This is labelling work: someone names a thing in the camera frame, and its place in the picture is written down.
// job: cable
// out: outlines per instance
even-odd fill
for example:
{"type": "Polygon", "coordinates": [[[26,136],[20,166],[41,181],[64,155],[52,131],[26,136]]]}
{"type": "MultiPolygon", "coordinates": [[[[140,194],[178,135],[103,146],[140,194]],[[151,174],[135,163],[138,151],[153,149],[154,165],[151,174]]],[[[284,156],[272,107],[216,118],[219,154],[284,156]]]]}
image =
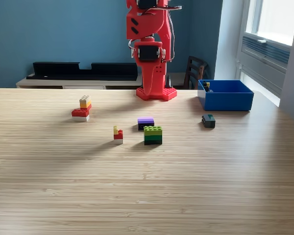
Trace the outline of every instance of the cable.
{"type": "Polygon", "coordinates": [[[156,6],[156,7],[152,7],[147,9],[146,11],[143,12],[142,15],[146,14],[147,11],[150,10],[165,10],[165,11],[176,11],[176,10],[181,10],[182,6],[156,6]]]}
{"type": "Polygon", "coordinates": [[[173,27],[170,11],[168,11],[168,15],[169,15],[170,24],[172,27],[172,34],[173,34],[173,57],[170,60],[164,60],[163,62],[171,62],[175,58],[175,34],[174,34],[174,27],[173,27]]]}
{"type": "MultiPolygon", "coordinates": [[[[171,28],[172,28],[172,34],[173,34],[173,57],[170,59],[170,60],[164,60],[163,62],[171,62],[174,58],[175,58],[175,34],[174,34],[174,27],[173,27],[173,22],[172,22],[172,18],[171,18],[171,13],[170,11],[176,11],[176,10],[181,10],[182,9],[182,6],[158,6],[158,7],[152,7],[152,8],[149,8],[147,9],[145,12],[142,13],[142,15],[145,15],[145,14],[148,14],[147,11],[150,11],[150,10],[165,10],[165,11],[168,11],[168,17],[169,17],[169,21],[170,21],[170,24],[171,24],[171,28]]],[[[134,47],[131,46],[131,43],[134,42],[135,40],[130,40],[128,42],[128,47],[130,49],[134,49],[134,47]]]]}
{"type": "Polygon", "coordinates": [[[136,39],[134,39],[134,40],[129,40],[129,42],[128,42],[128,47],[130,48],[130,49],[132,49],[132,50],[134,50],[134,47],[132,47],[131,46],[131,44],[132,44],[132,42],[134,42],[134,41],[136,41],[136,39]]]}

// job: wooden chair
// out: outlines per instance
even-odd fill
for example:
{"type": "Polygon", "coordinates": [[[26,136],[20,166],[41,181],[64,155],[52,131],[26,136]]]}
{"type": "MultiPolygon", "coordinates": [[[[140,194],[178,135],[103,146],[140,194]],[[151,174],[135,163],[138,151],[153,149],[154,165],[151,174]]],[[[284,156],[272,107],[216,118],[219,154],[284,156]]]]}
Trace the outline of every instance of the wooden chair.
{"type": "Polygon", "coordinates": [[[205,72],[208,68],[207,62],[198,59],[196,57],[190,56],[188,58],[184,86],[183,88],[186,90],[190,89],[190,82],[192,84],[192,90],[198,89],[198,80],[202,80],[204,78],[205,72]]]}

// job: blue box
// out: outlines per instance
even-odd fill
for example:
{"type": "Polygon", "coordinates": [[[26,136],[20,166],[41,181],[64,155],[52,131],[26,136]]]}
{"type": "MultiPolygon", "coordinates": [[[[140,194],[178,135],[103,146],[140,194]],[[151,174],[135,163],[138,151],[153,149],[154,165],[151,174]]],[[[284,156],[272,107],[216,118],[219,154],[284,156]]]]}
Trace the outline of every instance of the blue box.
{"type": "Polygon", "coordinates": [[[254,92],[240,80],[205,80],[210,82],[206,92],[204,80],[198,81],[198,98],[206,111],[249,111],[254,92]]]}

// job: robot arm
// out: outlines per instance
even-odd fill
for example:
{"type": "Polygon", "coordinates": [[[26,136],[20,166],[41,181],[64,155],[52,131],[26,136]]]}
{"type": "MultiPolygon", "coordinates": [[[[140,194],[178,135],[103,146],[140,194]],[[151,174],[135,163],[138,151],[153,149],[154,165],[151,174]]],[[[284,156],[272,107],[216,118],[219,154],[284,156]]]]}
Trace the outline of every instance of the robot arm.
{"type": "Polygon", "coordinates": [[[126,35],[132,56],[143,72],[144,88],[138,89],[137,95],[144,100],[169,100],[177,94],[174,88],[165,88],[167,62],[173,59],[170,11],[181,7],[169,7],[168,0],[127,0],[127,7],[131,10],[126,17],[126,35]],[[158,33],[161,42],[155,42],[154,33],[158,33]],[[135,40],[140,42],[132,47],[135,40]]]}

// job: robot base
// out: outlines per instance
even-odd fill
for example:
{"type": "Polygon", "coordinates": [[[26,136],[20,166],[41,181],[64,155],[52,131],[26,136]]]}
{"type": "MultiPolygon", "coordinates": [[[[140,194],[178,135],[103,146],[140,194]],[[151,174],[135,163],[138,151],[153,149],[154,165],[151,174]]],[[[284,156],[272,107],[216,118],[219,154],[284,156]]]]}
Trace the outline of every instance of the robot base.
{"type": "Polygon", "coordinates": [[[136,95],[142,100],[162,99],[164,101],[169,101],[177,96],[177,90],[175,88],[164,88],[162,95],[146,95],[143,88],[138,88],[136,90],[136,95]]]}

